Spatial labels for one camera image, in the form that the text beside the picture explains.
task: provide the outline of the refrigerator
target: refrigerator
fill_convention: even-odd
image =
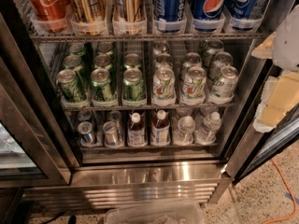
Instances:
[[[254,48],[276,31],[296,1],[270,0],[256,33],[154,35],[148,8],[146,34],[82,36],[40,35],[30,22],[32,9],[27,0],[0,0],[0,123],[2,131],[15,144],[14,151],[1,140],[6,145],[6,150],[0,150],[1,189],[21,187],[20,199],[34,202],[34,212],[109,209],[172,198],[216,203],[229,185],[236,184],[298,139],[298,106],[274,131],[254,130],[263,84],[269,76],[279,76],[281,69],[271,60],[251,56]],[[176,110],[186,107],[178,99],[174,105],[163,107],[150,99],[152,43],[169,42],[174,67],[179,67],[187,52],[198,51],[200,40],[211,38],[224,43],[239,71],[232,102],[191,105],[194,119],[202,107],[218,108],[222,125],[216,142],[208,146],[176,146],[170,136],[169,146],[150,146],[152,110],[167,109],[173,118]],[[116,44],[117,105],[63,105],[55,78],[62,69],[67,45],[87,42],[93,48],[98,42]],[[134,107],[121,99],[121,63],[130,52],[140,54],[146,71],[146,103]],[[78,113],[92,111],[103,126],[107,112],[112,110],[121,112],[124,130],[130,110],[145,110],[149,144],[128,147],[125,134],[121,148],[83,146],[77,132]]]

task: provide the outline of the white lid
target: white lid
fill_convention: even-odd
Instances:
[[[163,110],[159,110],[157,113],[157,118],[158,119],[165,119],[166,118],[166,112]]]
[[[133,123],[138,123],[140,121],[140,115],[138,113],[133,113],[131,119]]]
[[[212,120],[219,120],[219,119],[221,119],[221,115],[218,112],[213,112],[211,114],[211,118],[212,118]]]

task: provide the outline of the orange cable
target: orange cable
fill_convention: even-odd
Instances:
[[[289,187],[287,181],[285,180],[285,178],[284,178],[284,176],[283,176],[283,174],[282,174],[280,168],[278,167],[278,164],[277,164],[273,159],[271,159],[271,161],[272,161],[272,163],[274,164],[274,166],[277,168],[277,170],[278,170],[278,172],[279,172],[279,174],[280,174],[280,176],[281,176],[281,178],[282,178],[282,181],[284,182],[284,184],[285,184],[287,190],[289,191],[289,193],[290,193],[290,195],[291,195],[291,197],[292,197],[292,202],[293,202],[293,212],[292,212],[292,214],[289,215],[289,216],[285,216],[285,217],[277,217],[277,218],[269,219],[269,220],[266,220],[265,222],[263,222],[262,224],[268,224],[268,223],[277,222],[277,221],[280,221],[280,220],[288,220],[288,219],[291,219],[291,218],[293,218],[293,217],[296,216],[297,211],[298,211],[298,210],[297,210],[297,203],[296,203],[295,197],[294,197],[293,194],[292,194],[292,190],[291,190],[291,188]]]

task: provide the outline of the red soda can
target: red soda can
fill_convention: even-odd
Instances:
[[[65,17],[64,0],[29,0],[37,19],[40,21],[57,21]],[[53,27],[49,32],[60,32],[61,27]]]

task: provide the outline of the floor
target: floor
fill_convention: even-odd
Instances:
[[[299,142],[288,147],[274,158],[299,204]],[[206,224],[259,224],[274,217],[284,217],[293,211],[292,200],[275,166],[268,161],[239,184],[228,188],[217,204],[202,206]],[[104,213],[76,213],[77,224],[104,224]],[[32,215],[30,224],[51,219],[51,214]],[[63,216],[51,224],[67,224]],[[299,214],[293,219],[276,223],[298,224]]]

